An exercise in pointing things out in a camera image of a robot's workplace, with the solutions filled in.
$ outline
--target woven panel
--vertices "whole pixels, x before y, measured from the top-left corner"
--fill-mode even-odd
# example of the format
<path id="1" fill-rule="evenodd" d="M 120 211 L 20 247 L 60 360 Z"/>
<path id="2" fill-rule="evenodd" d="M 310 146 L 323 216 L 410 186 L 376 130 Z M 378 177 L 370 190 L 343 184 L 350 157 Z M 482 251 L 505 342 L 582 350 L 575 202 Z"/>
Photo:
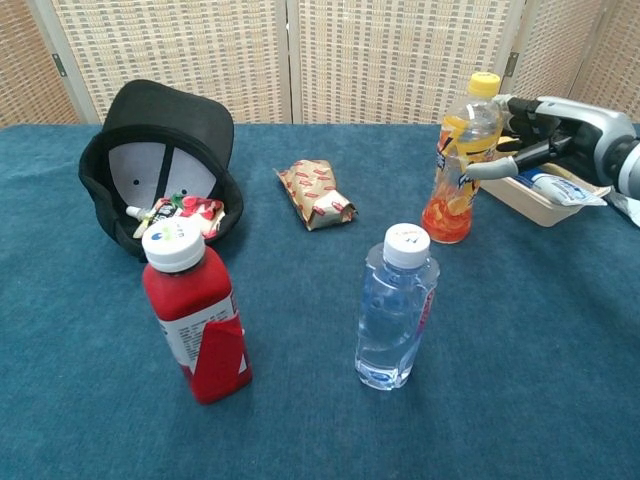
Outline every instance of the woven panel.
<path id="1" fill-rule="evenodd" d="M 511 93 L 524 98 L 569 94 L 602 1 L 540 1 Z"/>
<path id="2" fill-rule="evenodd" d="M 572 98 L 625 112 L 640 122 L 640 10 L 621 0 L 599 39 L 586 81 Z"/>
<path id="3" fill-rule="evenodd" d="M 491 70 L 509 2 L 301 0 L 305 123 L 437 123 Z"/>
<path id="4" fill-rule="evenodd" d="M 124 83 L 147 78 L 217 100 L 236 122 L 290 121 L 283 110 L 274 2 L 53 5 L 101 120 Z"/>
<path id="5" fill-rule="evenodd" d="M 24 0 L 0 2 L 0 127 L 78 123 L 60 74 Z"/>

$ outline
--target toothpaste tube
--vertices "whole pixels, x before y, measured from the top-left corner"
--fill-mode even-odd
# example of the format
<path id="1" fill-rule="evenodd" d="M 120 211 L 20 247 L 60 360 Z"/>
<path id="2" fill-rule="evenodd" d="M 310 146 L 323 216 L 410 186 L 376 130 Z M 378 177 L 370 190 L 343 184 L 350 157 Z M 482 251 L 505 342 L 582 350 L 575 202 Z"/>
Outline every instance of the toothpaste tube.
<path id="1" fill-rule="evenodd" d="M 218 233 L 224 217 L 224 204 L 220 200 L 193 195 L 172 195 L 170 198 L 159 198 L 151 210 L 128 206 L 126 213 L 140 221 L 133 238 L 142 238 L 145 230 L 159 220 L 180 216 L 194 219 L 202 236 L 208 239 Z"/>
<path id="2" fill-rule="evenodd" d="M 570 206 L 603 206 L 603 199 L 594 195 L 566 178 L 545 173 L 534 168 L 513 177 L 518 182 L 539 193 L 556 205 Z"/>

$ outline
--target orange juice bottle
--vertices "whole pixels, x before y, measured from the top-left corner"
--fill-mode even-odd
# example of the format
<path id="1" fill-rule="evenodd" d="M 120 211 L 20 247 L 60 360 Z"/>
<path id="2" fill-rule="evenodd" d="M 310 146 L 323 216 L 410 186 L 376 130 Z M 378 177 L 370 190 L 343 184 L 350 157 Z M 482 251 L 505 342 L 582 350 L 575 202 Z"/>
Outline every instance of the orange juice bottle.
<path id="1" fill-rule="evenodd" d="M 436 147 L 436 175 L 431 198 L 422 212 L 422 226 L 432 240 L 457 243 L 471 230 L 473 199 L 480 188 L 465 175 L 468 165 L 493 158 L 502 132 L 502 114 L 493 97 L 500 77 L 477 72 L 468 95 L 456 102 L 442 121 Z"/>

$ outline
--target yellow bottle cap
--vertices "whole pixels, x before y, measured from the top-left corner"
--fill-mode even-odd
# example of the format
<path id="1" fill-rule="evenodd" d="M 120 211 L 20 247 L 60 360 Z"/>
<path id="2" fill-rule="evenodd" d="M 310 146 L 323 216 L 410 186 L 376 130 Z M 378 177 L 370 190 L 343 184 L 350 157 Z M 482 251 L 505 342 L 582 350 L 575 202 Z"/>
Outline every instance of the yellow bottle cap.
<path id="1" fill-rule="evenodd" d="M 500 75 L 491 72 L 476 72 L 471 75 L 467 91 L 479 97 L 495 97 L 500 92 Z"/>

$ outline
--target beige tray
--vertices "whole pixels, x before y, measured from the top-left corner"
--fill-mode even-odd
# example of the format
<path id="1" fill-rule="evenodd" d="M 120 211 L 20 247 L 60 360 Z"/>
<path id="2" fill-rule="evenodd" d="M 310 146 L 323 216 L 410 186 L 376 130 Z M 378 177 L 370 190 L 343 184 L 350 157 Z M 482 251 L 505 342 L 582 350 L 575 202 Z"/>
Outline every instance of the beige tray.
<path id="1" fill-rule="evenodd" d="M 595 187 L 581 178 L 576 177 L 568 170 L 551 163 L 541 166 L 540 170 L 571 180 L 576 185 L 586 188 L 599 197 L 605 196 L 611 190 L 611 187 Z M 486 190 L 498 200 L 501 200 L 517 212 L 543 227 L 552 227 L 559 221 L 578 213 L 582 209 L 581 206 L 564 207 L 555 205 L 513 178 L 483 180 L 480 183 L 480 188 Z"/>

